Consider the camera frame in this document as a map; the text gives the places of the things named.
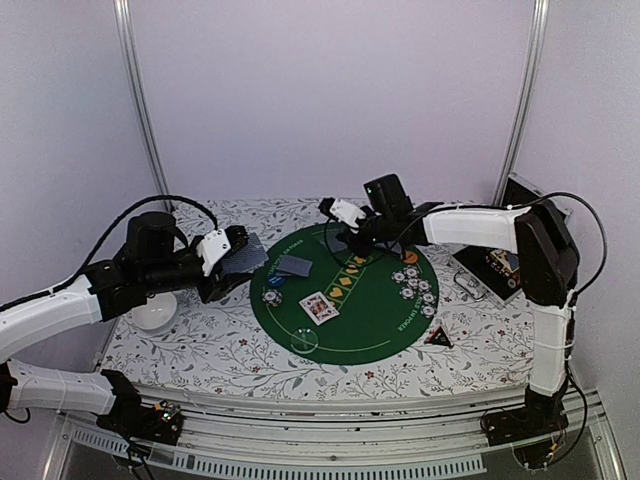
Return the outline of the blue checkered playing card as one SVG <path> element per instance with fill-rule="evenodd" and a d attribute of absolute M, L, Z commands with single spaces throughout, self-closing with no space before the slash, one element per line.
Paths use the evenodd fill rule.
<path fill-rule="evenodd" d="M 301 276 L 299 273 L 293 273 L 293 272 L 284 271 L 284 270 L 276 270 L 275 275 L 278 275 L 281 277 L 300 277 Z"/>
<path fill-rule="evenodd" d="M 302 278 L 308 278 L 311 273 L 313 262 L 311 260 L 293 256 L 284 255 L 276 266 L 276 270 L 284 270 L 293 273 L 299 273 Z"/>
<path fill-rule="evenodd" d="M 331 253 L 338 253 L 348 249 L 348 246 L 339 240 L 335 233 L 327 236 L 325 246 Z"/>

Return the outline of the deck of playing cards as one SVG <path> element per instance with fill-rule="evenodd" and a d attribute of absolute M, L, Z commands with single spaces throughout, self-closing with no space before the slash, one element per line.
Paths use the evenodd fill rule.
<path fill-rule="evenodd" d="M 268 260 L 267 250 L 256 233 L 251 232 L 248 243 L 238 252 L 221 260 L 223 272 L 251 273 Z"/>

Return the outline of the orange big blind button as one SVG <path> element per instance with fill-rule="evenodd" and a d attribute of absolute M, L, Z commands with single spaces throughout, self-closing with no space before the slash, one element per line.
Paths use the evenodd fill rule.
<path fill-rule="evenodd" d="M 405 264 L 407 265 L 416 264 L 418 260 L 419 260 L 419 257 L 416 252 L 409 251 L 409 250 L 404 252 L 403 262 Z"/>

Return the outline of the stack of poker chips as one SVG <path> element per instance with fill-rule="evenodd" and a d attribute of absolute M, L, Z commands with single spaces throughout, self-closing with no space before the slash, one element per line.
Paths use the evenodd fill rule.
<path fill-rule="evenodd" d="M 276 289 L 267 289 L 262 293 L 261 299 L 265 305 L 278 307 L 283 301 L 283 295 Z"/>

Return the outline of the blue small blind button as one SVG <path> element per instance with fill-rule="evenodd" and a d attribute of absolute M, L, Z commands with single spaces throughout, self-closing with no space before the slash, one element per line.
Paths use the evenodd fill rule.
<path fill-rule="evenodd" d="M 286 278 L 281 275 L 272 274 L 267 276 L 266 282 L 270 288 L 279 288 L 284 285 Z"/>

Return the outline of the clear round dealer button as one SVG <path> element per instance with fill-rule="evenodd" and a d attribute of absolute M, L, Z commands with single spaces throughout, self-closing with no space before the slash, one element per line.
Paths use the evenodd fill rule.
<path fill-rule="evenodd" d="M 313 353 L 319 344 L 316 332 L 310 328 L 299 328 L 290 336 L 291 349 L 301 355 Z"/>

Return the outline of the black red triangular card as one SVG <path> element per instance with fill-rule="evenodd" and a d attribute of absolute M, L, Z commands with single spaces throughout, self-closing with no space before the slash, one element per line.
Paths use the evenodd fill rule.
<path fill-rule="evenodd" d="M 438 326 L 432 333 L 430 333 L 424 340 L 424 343 L 428 345 L 443 346 L 449 349 L 453 347 L 453 343 L 443 326 Z"/>

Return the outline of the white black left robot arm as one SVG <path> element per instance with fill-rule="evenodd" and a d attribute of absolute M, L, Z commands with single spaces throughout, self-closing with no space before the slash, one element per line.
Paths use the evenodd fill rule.
<path fill-rule="evenodd" d="M 248 245 L 244 227 L 215 226 L 188 239 L 169 213 L 134 213 L 170 198 L 143 198 L 108 226 L 113 231 L 122 221 L 128 223 L 126 241 L 112 259 L 96 262 L 88 256 L 63 282 L 2 305 L 2 414 L 30 408 L 84 411 L 94 414 L 99 426 L 128 434 L 168 421 L 168 414 L 143 406 L 119 371 L 79 374 L 20 364 L 12 357 L 59 333 L 118 318 L 158 294 L 194 289 L 203 303 L 210 303 L 250 280 L 250 274 L 228 273 L 222 265 Z"/>

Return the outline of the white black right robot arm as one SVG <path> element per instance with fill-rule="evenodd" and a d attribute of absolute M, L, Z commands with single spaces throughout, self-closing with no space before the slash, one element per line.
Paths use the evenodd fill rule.
<path fill-rule="evenodd" d="M 326 198 L 320 210 L 344 226 L 339 238 L 363 257 L 374 247 L 459 244 L 486 252 L 484 265 L 522 291 L 533 313 L 533 366 L 524 405 L 490 414 L 490 432 L 520 430 L 537 436 L 566 423 L 563 397 L 575 384 L 569 361 L 575 341 L 575 312 L 583 286 L 580 254 L 553 200 L 555 193 L 523 204 L 485 206 L 425 202 L 416 206 L 399 177 L 385 175 L 365 184 L 369 203 L 357 206 Z"/>

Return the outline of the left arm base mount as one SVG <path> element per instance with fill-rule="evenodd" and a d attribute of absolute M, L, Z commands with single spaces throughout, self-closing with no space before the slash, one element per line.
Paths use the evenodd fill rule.
<path fill-rule="evenodd" d="M 177 404 L 161 401 L 144 406 L 139 397 L 118 397 L 111 410 L 96 416 L 96 425 L 125 440 L 147 440 L 176 446 L 184 417 Z"/>

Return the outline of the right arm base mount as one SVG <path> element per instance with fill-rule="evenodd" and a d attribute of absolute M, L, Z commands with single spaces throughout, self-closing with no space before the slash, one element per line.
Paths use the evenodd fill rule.
<path fill-rule="evenodd" d="M 480 428 L 490 446 L 515 444 L 516 461 L 527 470 L 546 469 L 564 444 L 569 422 L 562 402 L 534 402 L 486 411 Z"/>

